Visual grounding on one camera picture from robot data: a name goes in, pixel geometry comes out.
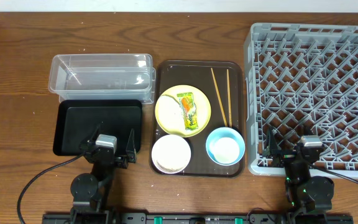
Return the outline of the green orange snack wrapper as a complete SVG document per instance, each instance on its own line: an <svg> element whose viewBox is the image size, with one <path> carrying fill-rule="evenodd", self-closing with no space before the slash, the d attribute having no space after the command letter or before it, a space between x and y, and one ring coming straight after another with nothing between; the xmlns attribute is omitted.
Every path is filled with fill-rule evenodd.
<svg viewBox="0 0 358 224"><path fill-rule="evenodd" d="M198 129L196 105L192 92L178 93L177 97L183 110L183 119L186 130Z"/></svg>

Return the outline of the light blue bowl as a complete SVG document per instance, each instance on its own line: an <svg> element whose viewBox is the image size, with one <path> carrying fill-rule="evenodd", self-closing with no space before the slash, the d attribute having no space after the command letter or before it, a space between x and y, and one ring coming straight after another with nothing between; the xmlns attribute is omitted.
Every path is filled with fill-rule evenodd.
<svg viewBox="0 0 358 224"><path fill-rule="evenodd" d="M213 153L211 152L214 143L218 139L224 138L224 137L232 138L233 140L235 140L237 142L237 144L239 145L239 149L240 149L238 158L230 164L221 164L221 163L217 162ZM207 137L207 140L206 140L207 155L213 162L219 164L220 166L231 166L231 165L238 163L244 157L245 151L246 151L246 146L245 146L245 142L244 142L242 135L239 132L237 132L235 129L232 129L232 128L222 127L222 128L215 129L214 131L212 131L209 134L209 136Z"/></svg>

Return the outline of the white napkin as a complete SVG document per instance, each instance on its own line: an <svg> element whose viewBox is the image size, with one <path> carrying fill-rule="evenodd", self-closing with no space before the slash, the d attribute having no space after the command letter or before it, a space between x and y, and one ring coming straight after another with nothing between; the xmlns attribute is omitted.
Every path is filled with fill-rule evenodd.
<svg viewBox="0 0 358 224"><path fill-rule="evenodd" d="M183 113L178 102L171 96L161 96L158 101L157 118L159 125L167 133L179 133L185 130Z"/></svg>

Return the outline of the yellow plate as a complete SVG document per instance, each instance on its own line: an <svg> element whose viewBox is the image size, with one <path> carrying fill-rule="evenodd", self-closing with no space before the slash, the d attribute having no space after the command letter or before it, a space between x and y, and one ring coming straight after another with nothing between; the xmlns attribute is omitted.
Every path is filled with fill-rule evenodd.
<svg viewBox="0 0 358 224"><path fill-rule="evenodd" d="M180 105L180 101L177 97L177 94L178 93L186 93L186 92L192 92L193 96L194 96L194 101L195 101L195 105L196 105L197 121L198 121L198 129L195 129L195 130L186 130L185 129L183 132L179 132L179 133L168 133L168 134L176 134L183 138L188 138L188 137L191 137L191 136L194 136L194 135L200 133L207 126L207 124L210 120L210 117L211 117L211 104L210 104L207 96L201 90L199 90L193 86L176 85L176 86L170 87L169 89L165 90L161 96L171 96ZM158 108L158 103L156 103L156 106L155 106L155 118L159 125L159 121L157 118L157 108Z"/></svg>

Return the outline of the pink white bowl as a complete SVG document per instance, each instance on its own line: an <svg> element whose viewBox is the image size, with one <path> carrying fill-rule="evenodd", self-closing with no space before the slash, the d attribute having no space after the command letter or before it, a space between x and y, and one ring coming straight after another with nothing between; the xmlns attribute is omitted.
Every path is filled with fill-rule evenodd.
<svg viewBox="0 0 358 224"><path fill-rule="evenodd" d="M153 165L164 174L176 174L184 171L190 163L191 147L187 141L177 135L169 134L159 138L152 147Z"/></svg>

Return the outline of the white cup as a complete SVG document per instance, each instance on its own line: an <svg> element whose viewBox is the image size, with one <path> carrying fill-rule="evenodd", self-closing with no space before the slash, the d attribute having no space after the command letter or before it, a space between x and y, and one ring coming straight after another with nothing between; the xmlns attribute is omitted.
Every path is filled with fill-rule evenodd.
<svg viewBox="0 0 358 224"><path fill-rule="evenodd" d="M214 143L211 152L217 162L221 164L230 164L238 158L240 149L235 140L224 137L218 139Z"/></svg>

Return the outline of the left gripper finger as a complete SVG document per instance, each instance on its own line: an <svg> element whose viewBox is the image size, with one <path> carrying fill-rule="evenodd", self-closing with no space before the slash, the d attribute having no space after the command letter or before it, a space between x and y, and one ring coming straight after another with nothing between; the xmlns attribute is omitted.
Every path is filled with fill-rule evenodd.
<svg viewBox="0 0 358 224"><path fill-rule="evenodd" d="M136 149L135 149L135 131L131 129L129 139L126 146L127 160L130 163L136 163Z"/></svg>
<svg viewBox="0 0 358 224"><path fill-rule="evenodd" d="M87 142L90 144L95 144L99 134L100 134L100 124L98 124L96 126L96 129L88 136Z"/></svg>

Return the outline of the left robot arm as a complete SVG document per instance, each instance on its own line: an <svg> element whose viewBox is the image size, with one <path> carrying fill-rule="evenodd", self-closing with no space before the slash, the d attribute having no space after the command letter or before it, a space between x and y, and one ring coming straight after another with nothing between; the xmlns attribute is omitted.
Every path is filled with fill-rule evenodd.
<svg viewBox="0 0 358 224"><path fill-rule="evenodd" d="M80 223L120 223L120 214L113 208L106 208L108 193L112 186L116 169L126 169L135 163L135 130L131 129L124 152L117 151L117 138L100 133L98 126L79 145L81 156L93 165L90 173L75 177L70 190L73 196L73 207L69 224Z"/></svg>

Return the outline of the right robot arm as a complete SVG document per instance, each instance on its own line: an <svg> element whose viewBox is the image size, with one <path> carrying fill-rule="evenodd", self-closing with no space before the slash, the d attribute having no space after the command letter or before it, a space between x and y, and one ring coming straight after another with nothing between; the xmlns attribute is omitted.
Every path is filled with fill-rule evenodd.
<svg viewBox="0 0 358 224"><path fill-rule="evenodd" d="M327 223L326 211L332 209L334 183L328 177L311 176L310 165L319 159L323 142L310 130L292 149L280 149L273 129L267 132L263 155L272 158L274 167L285 169L285 190L292 208L279 215L275 223Z"/></svg>

